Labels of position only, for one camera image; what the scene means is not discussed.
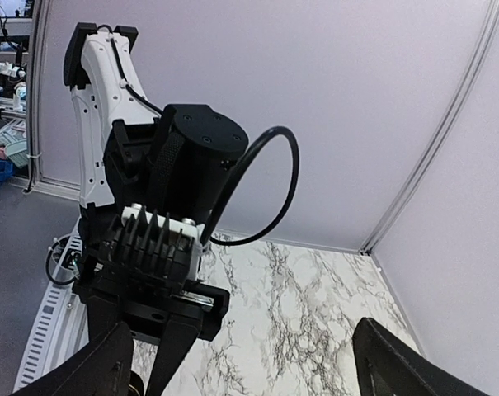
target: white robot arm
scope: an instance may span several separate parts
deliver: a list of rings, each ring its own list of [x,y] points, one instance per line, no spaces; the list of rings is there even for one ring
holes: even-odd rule
[[[15,66],[11,62],[0,62],[0,74],[12,78],[24,78],[26,71],[20,66]]]
[[[127,78],[120,76],[111,41]],[[109,31],[89,35],[82,47],[81,65],[91,84],[71,91],[81,155],[80,205],[111,205],[114,196],[106,181],[103,155],[115,120],[127,125],[153,122],[160,114],[139,103],[126,89],[129,84],[146,97],[130,58],[128,37]]]

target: white marble tabletop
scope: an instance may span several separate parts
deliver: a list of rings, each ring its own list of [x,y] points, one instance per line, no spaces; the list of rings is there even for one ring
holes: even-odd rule
[[[351,336],[363,317],[416,349],[369,257],[265,242],[213,247],[200,278],[229,290],[229,311],[163,395],[359,395]],[[132,369],[145,384],[155,353],[136,342]]]

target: black strap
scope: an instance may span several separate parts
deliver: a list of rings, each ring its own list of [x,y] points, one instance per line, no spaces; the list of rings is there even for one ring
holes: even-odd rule
[[[168,135],[167,141],[160,150],[148,181],[147,209],[149,211],[154,209],[162,211],[167,199],[168,183],[184,143],[185,138],[183,136],[172,132]]]

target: white wall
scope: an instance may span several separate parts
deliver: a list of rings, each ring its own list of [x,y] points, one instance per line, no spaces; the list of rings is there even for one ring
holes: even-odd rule
[[[487,2],[55,1],[40,104],[43,172],[78,183],[62,62],[77,21],[139,28],[133,57],[149,98],[204,102],[255,139],[298,136],[299,191],[276,238],[357,249],[425,148],[468,62]],[[287,189],[285,142],[239,187],[221,226],[250,233]]]
[[[499,396],[499,28],[451,136],[374,254],[427,356]]]

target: cable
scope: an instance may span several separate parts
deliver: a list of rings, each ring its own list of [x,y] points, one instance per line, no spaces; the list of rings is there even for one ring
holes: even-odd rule
[[[106,29],[107,29],[110,33],[113,33],[113,32],[114,32],[114,30],[111,28],[111,26],[110,26],[110,25],[106,25],[106,24],[104,24],[104,25],[99,25],[99,26],[97,27],[97,30],[99,31],[99,30],[100,30],[100,29],[102,29],[102,28],[106,28]]]
[[[97,30],[106,28],[109,33],[113,34],[113,30],[111,27],[108,25],[100,25],[97,27]],[[115,39],[112,37],[111,38],[111,49],[113,50],[114,56],[115,56],[115,61],[117,62],[117,69],[119,70],[119,75],[120,77],[126,81],[126,91],[129,92],[129,94],[134,97],[139,103],[143,104],[143,106],[146,106],[150,108],[150,110],[155,111],[159,115],[163,114],[163,110],[161,110],[159,107],[155,106],[153,103],[147,101],[144,97],[139,95],[133,88],[132,86],[128,83],[128,80],[126,79],[125,76],[125,71],[123,69],[123,64],[120,62],[120,56],[119,56],[119,51],[117,50],[117,45],[115,44]]]
[[[240,180],[249,166],[252,164],[253,160],[261,152],[261,150],[276,136],[284,136],[288,139],[288,143],[291,147],[291,157],[293,159],[293,164],[291,167],[291,181],[290,189],[288,190],[288,195],[285,198],[285,202],[280,209],[279,214],[265,227],[261,232],[254,234],[253,236],[245,239],[240,239],[238,241],[220,241],[212,237],[212,233],[219,222],[222,213],[227,206],[227,203],[231,199],[234,190],[238,186]],[[221,246],[240,246],[246,243],[254,242],[263,236],[267,235],[272,229],[274,229],[278,223],[284,218],[288,209],[290,208],[291,202],[295,195],[297,189],[297,182],[299,180],[299,168],[300,168],[300,155],[299,155],[299,145],[297,139],[295,138],[293,132],[284,126],[276,126],[269,128],[266,132],[260,135],[260,137],[255,140],[248,151],[242,156],[238,164],[234,167],[233,173],[229,176],[223,190],[220,192],[219,198],[214,204],[214,208],[211,211],[203,233],[201,233],[200,242],[205,245],[209,240],[217,245]]]
[[[30,194],[33,191],[33,181],[35,178],[35,162],[32,158],[29,158],[29,161],[31,162],[29,166],[29,183],[27,183],[27,187],[21,191],[21,193],[25,195]]]
[[[70,285],[72,284],[74,281],[75,281],[75,276],[73,278],[71,278],[70,280],[56,280],[55,278],[53,278],[53,276],[51,275],[51,270],[49,269],[49,262],[51,260],[51,257],[53,256],[53,252],[54,250],[56,249],[57,246],[59,246],[61,244],[61,242],[66,239],[66,238],[69,238],[69,235],[64,235],[63,237],[57,239],[53,245],[49,248],[49,252],[48,252],[48,255],[47,255],[47,258],[45,259],[45,274],[46,276],[48,277],[49,281],[51,283],[54,283],[58,286],[66,286],[66,285]]]
[[[0,15],[0,30],[2,31],[2,34],[3,34],[3,38],[4,40],[9,44],[9,46],[11,48],[13,48],[15,51],[18,51],[18,50],[24,50],[23,47],[21,45],[18,45],[17,47],[11,42],[11,39],[9,38],[8,36],[8,32],[7,32],[7,27],[6,27],[6,24],[7,24],[7,15],[5,16],[5,19],[2,20],[2,16]]]

